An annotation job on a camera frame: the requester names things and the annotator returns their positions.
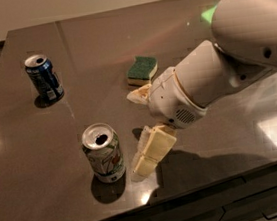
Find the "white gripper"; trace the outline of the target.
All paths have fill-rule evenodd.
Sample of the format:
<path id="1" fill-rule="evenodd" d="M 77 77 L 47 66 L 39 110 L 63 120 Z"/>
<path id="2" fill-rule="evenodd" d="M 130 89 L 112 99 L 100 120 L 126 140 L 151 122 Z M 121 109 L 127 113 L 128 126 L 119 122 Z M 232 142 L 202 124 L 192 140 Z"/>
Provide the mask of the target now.
<path id="1" fill-rule="evenodd" d="M 169 67 L 152 85 L 145 84 L 130 91 L 127 100 L 135 104 L 148 104 L 152 117 L 163 124 L 144 126 L 138 141 L 137 153 L 132 161 L 132 180 L 143 180 L 155 171 L 159 162 L 176 143 L 176 130 L 185 129 L 206 115 L 182 89 L 174 67 Z"/>

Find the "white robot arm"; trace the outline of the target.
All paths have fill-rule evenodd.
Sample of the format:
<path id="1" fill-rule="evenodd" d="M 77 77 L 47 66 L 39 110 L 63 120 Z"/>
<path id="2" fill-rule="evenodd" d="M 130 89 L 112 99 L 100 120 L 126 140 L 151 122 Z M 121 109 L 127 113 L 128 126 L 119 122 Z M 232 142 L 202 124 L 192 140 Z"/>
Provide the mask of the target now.
<path id="1" fill-rule="evenodd" d="M 127 95 L 157 120 L 141 131 L 132 162 L 143 181 L 176 143 L 177 130 L 203 118 L 210 105 L 277 71 L 277 0 L 220 0 L 212 41 L 200 43 L 175 67 Z"/>

